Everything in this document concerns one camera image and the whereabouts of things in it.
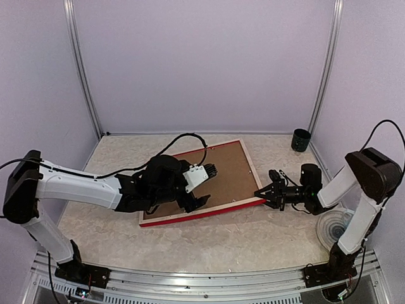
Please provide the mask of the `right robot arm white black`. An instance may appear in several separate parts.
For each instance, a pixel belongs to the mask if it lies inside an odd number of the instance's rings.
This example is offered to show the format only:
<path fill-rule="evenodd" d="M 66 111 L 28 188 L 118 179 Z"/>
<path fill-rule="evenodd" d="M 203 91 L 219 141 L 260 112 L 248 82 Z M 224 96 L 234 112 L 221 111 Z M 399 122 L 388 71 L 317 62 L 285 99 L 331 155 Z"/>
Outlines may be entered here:
<path fill-rule="evenodd" d="M 375 230 L 387 200 L 404 178 L 404 167 L 375 148 L 350 152 L 344 159 L 344 166 L 327 184 L 322 183 L 319 166 L 305 163 L 301 165 L 298 184 L 281 171 L 270 170 L 270 184 L 254 193 L 272 209 L 282 211 L 286 205 L 302 203 L 311 215 L 331 212 L 339 203 L 355 200 L 351 205 L 354 214 L 333 243 L 328 262 L 304 270 L 310 279 L 322 277 L 337 281 L 340 277 L 356 275 L 354 261 Z"/>

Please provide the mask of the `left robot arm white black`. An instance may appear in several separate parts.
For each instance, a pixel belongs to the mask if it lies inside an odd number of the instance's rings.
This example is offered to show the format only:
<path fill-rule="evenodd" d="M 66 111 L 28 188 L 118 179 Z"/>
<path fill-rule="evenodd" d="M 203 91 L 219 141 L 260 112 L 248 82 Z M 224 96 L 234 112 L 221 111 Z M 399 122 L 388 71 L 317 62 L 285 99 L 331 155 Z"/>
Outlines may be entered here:
<path fill-rule="evenodd" d="M 215 165 L 190 164 L 170 155 L 152 157 L 133 175 L 123 170 L 94 176 L 70 170 L 41 158 L 31 150 L 16 159 L 17 166 L 8 177 L 3 216 L 24 227 L 74 281 L 89 275 L 74 241 L 67 239 L 38 202 L 56 199 L 88 203 L 115 212 L 153 214 L 160 205 L 176 202 L 190 213 L 204 206 L 209 196 L 197 198 L 193 191 L 218 173 Z"/>

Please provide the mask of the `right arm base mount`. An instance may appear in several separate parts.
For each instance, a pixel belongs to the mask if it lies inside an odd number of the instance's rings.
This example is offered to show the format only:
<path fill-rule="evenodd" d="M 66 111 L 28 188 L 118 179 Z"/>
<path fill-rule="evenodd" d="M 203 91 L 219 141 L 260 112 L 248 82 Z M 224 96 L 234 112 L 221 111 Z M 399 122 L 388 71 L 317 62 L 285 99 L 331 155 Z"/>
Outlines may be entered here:
<path fill-rule="evenodd" d="M 354 266 L 347 269 L 331 269 L 327 263 L 319 265 L 307 265 L 302 269 L 304 283 L 307 288 L 330 284 L 357 276 Z"/>

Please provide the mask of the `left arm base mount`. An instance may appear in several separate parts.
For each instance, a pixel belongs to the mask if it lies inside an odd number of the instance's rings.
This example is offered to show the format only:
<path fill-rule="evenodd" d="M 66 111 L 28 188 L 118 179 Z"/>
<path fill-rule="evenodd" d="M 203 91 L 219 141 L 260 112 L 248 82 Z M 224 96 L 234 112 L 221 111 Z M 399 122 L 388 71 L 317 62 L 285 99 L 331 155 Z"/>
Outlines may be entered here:
<path fill-rule="evenodd" d="M 70 261 L 58 264 L 55 276 L 70 282 L 106 289 L 111 270 L 106 267 Z"/>

